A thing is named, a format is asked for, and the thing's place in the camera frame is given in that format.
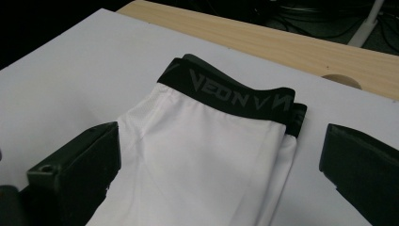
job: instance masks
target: black cable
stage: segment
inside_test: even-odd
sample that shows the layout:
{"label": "black cable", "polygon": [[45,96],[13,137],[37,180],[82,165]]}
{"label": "black cable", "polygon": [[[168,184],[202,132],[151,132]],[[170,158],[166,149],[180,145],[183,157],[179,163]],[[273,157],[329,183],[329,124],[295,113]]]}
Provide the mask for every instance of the black cable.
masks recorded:
{"label": "black cable", "polygon": [[280,24],[282,24],[284,26],[285,31],[290,32],[290,28],[288,27],[288,25],[284,21],[281,21],[281,20],[279,20],[279,19],[277,19],[275,17],[271,17],[269,19],[273,20],[273,21],[276,21],[276,22],[279,22]]}
{"label": "black cable", "polygon": [[399,13],[399,0],[396,0],[395,2],[394,12],[395,14],[393,15],[393,19],[395,19],[396,28],[399,30],[399,15],[396,15],[396,13]]}
{"label": "black cable", "polygon": [[202,13],[204,12],[203,9],[198,5],[198,3],[195,0],[188,0],[187,2],[193,10]]}
{"label": "black cable", "polygon": [[339,18],[322,18],[322,19],[318,19],[318,20],[305,20],[305,19],[299,19],[299,18],[294,18],[294,17],[290,17],[290,16],[286,16],[283,15],[285,13],[280,13],[281,16],[283,16],[285,19],[291,20],[291,21],[297,21],[297,22],[304,22],[304,23],[332,23],[338,20],[342,20],[342,19],[347,19],[347,18],[351,18],[351,17],[356,17],[357,15],[346,15],[346,16],[341,16]]}
{"label": "black cable", "polygon": [[385,19],[383,18],[384,15],[385,14],[383,14],[382,16],[378,16],[377,18],[379,19],[379,21],[384,23],[393,33],[399,36],[399,31],[395,30],[387,21],[385,21]]}
{"label": "black cable", "polygon": [[309,31],[307,31],[307,30],[304,30],[303,28],[300,28],[299,26],[294,25],[294,24],[288,22],[283,16],[280,16],[280,17],[281,17],[281,19],[282,19],[286,24],[288,24],[290,27],[294,28],[294,29],[295,29],[297,32],[299,32],[300,34],[305,35],[305,36],[309,36],[309,37],[312,37],[312,38],[316,38],[316,39],[321,39],[321,40],[328,40],[328,39],[338,38],[338,37],[340,37],[340,36],[346,34],[348,31],[350,31],[350,30],[351,30],[353,27],[355,27],[356,25],[358,25],[358,23],[359,23],[360,21],[363,21],[363,20],[364,20],[363,18],[358,19],[358,20],[355,21],[352,25],[350,25],[350,26],[347,27],[344,31],[342,31],[342,32],[340,32],[340,33],[338,33],[338,34],[335,34],[335,35],[328,35],[328,36],[316,36],[316,35],[313,35],[311,32],[309,32]]}
{"label": "black cable", "polygon": [[293,5],[291,6],[291,8],[295,8],[297,3],[298,3],[298,1],[295,0],[294,3],[293,3]]}
{"label": "black cable", "polygon": [[212,10],[212,12],[213,12],[216,16],[220,16],[220,14],[217,13],[217,11],[214,9],[214,6],[212,6],[212,4],[209,2],[209,0],[206,0],[206,3],[208,4],[209,8]]}
{"label": "black cable", "polygon": [[289,14],[293,16],[318,16],[318,17],[323,17],[323,18],[331,18],[334,17],[336,19],[342,18],[343,16],[355,16],[355,15],[363,15],[363,14],[368,14],[374,4],[369,3],[365,5],[360,5],[360,6],[352,6],[352,7],[342,7],[342,8],[336,8],[333,13],[328,11],[325,8],[294,8],[294,7],[286,7],[283,4],[279,5],[280,11],[283,12],[284,14]]}
{"label": "black cable", "polygon": [[397,49],[395,46],[393,46],[393,45],[388,41],[387,36],[386,36],[386,34],[385,34],[384,24],[388,24],[388,23],[385,22],[385,21],[382,19],[382,17],[380,17],[380,16],[378,16],[378,19],[379,19],[380,22],[382,22],[382,23],[380,24],[382,39],[384,39],[384,41],[390,46],[390,48],[391,48],[392,50],[394,50],[394,51],[396,51],[396,52],[399,53],[399,49]]}

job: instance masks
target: white table surface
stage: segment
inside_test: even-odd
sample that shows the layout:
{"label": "white table surface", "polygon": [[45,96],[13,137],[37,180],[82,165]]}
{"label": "white table surface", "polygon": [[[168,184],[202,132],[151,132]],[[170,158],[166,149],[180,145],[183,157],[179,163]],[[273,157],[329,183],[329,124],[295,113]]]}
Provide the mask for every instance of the white table surface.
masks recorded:
{"label": "white table surface", "polygon": [[174,57],[194,54],[254,89],[290,87],[308,106],[273,225],[370,225],[319,171],[329,123],[399,149],[399,104],[370,92],[101,9],[0,71],[0,185],[149,94]]}

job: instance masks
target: shorts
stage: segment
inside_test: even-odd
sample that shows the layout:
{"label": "shorts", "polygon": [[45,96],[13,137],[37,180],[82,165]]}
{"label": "shorts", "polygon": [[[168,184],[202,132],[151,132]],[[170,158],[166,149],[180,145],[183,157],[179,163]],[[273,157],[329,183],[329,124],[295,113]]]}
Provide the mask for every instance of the shorts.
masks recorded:
{"label": "shorts", "polygon": [[88,225],[233,225],[248,194],[260,210],[294,98],[175,58],[119,117],[121,170]]}

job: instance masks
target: elastic waistband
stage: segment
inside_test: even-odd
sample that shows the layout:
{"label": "elastic waistband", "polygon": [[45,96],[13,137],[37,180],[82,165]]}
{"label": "elastic waistband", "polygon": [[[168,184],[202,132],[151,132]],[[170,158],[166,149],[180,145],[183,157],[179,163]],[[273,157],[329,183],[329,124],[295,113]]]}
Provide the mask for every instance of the elastic waistband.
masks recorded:
{"label": "elastic waistband", "polygon": [[295,98],[293,89],[251,89],[181,58],[173,59],[158,83],[228,114],[282,124],[289,122]]}
{"label": "elastic waistband", "polygon": [[285,130],[286,135],[298,138],[307,110],[308,107],[306,105],[294,103],[290,119],[288,120],[287,129]]}

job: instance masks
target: black plastic piece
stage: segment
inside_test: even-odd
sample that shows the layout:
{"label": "black plastic piece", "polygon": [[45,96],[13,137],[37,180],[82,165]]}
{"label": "black plastic piece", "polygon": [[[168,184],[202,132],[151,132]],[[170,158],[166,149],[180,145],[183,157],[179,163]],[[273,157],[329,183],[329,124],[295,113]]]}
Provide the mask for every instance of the black plastic piece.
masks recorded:
{"label": "black plastic piece", "polygon": [[399,151],[360,131],[329,124],[320,171],[371,224],[399,225]]}
{"label": "black plastic piece", "polygon": [[0,225],[29,225],[18,189],[15,186],[0,186]]}
{"label": "black plastic piece", "polygon": [[86,225],[119,169],[118,124],[87,129],[27,172],[21,197],[32,225]]}

